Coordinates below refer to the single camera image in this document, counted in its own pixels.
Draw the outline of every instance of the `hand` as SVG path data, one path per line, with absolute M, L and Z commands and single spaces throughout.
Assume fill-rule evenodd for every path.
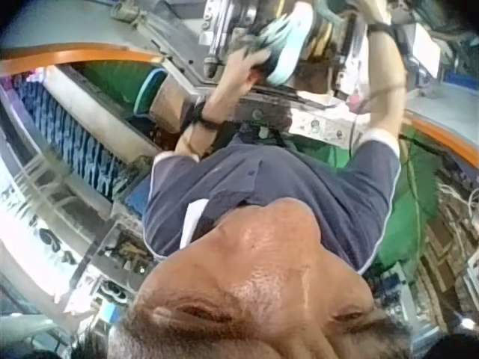
M 378 22 L 391 24 L 391 14 L 386 0 L 347 0 L 347 2 L 358 8 L 368 24 Z
M 230 55 L 218 87 L 204 106 L 205 120 L 225 122 L 240 98 L 246 95 L 261 77 L 261 74 L 252 68 L 268 60 L 270 51 L 262 50 L 247 56 L 245 52 L 246 49 L 241 49 Z

